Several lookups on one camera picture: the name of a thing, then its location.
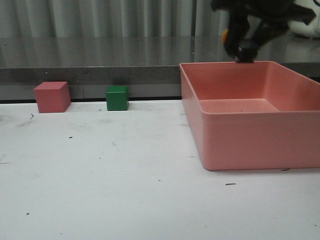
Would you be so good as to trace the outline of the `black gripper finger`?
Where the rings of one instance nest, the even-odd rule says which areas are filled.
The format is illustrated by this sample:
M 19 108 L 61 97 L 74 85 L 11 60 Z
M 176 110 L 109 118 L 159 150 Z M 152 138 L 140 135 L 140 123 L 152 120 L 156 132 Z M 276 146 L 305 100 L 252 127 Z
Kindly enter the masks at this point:
M 248 14 L 232 11 L 229 13 L 224 49 L 229 56 L 236 56 L 240 43 L 249 31 Z
M 271 40 L 284 35 L 289 29 L 287 22 L 269 22 L 261 20 L 250 40 L 262 47 Z

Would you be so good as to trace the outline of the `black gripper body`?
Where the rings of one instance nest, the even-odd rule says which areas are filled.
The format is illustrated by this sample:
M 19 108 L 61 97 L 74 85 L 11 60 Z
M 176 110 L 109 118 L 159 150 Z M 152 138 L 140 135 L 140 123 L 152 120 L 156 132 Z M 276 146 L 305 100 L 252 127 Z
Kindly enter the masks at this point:
M 228 11 L 233 18 L 253 16 L 271 23 L 297 21 L 308 25 L 316 17 L 313 9 L 294 0 L 212 0 L 211 8 Z

